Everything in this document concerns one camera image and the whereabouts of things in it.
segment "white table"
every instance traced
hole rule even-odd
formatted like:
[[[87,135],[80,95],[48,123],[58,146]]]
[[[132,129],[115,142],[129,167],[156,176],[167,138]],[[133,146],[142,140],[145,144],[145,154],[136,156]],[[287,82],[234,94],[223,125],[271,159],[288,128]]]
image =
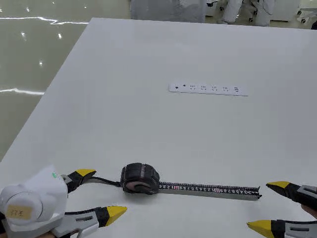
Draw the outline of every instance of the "white table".
[[[164,181],[262,187],[252,202],[83,185],[68,210],[128,207],[92,238],[254,238],[248,221],[311,220],[265,183],[317,183],[316,41],[309,30],[93,19],[1,162],[1,186],[48,163],[119,179],[143,162]],[[178,80],[249,96],[170,93]]]

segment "black tape measure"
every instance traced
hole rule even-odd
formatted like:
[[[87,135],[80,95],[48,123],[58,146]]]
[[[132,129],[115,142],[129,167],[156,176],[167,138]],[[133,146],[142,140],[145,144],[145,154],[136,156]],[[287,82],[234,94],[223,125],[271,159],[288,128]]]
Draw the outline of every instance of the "black tape measure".
[[[152,166],[141,163],[132,163],[125,166],[121,172],[120,182],[99,177],[91,177],[88,182],[106,183],[122,187],[125,192],[148,195],[171,193],[241,200],[258,200],[261,197],[259,194],[260,187],[160,182],[157,171]]]
[[[150,165],[129,164],[122,169],[120,184],[125,192],[155,194],[159,192],[159,174]]]

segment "power strip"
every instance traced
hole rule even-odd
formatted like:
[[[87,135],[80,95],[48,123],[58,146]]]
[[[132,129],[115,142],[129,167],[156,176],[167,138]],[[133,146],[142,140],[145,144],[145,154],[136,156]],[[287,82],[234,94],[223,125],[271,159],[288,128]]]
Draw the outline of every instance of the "power strip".
[[[179,93],[204,93],[217,95],[233,95],[233,96],[247,96],[240,87],[237,86],[219,86],[205,83],[170,83],[170,92]]]

